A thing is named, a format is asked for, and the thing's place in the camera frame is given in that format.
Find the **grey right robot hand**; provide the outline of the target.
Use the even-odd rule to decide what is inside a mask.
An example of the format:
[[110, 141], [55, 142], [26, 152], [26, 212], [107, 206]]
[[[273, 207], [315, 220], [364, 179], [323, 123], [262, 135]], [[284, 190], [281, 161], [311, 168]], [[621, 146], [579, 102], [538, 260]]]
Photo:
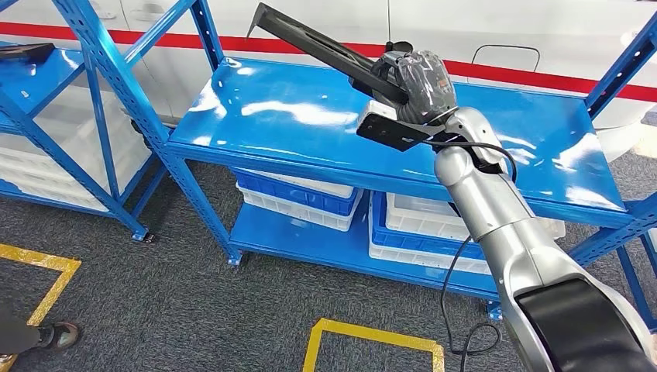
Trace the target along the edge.
[[458, 108], [456, 93], [439, 56], [428, 50], [385, 52], [370, 72], [388, 80], [394, 76], [394, 83], [406, 92], [408, 100], [401, 104], [376, 92], [374, 97], [395, 108], [397, 118], [412, 124], [426, 124], [442, 118]]

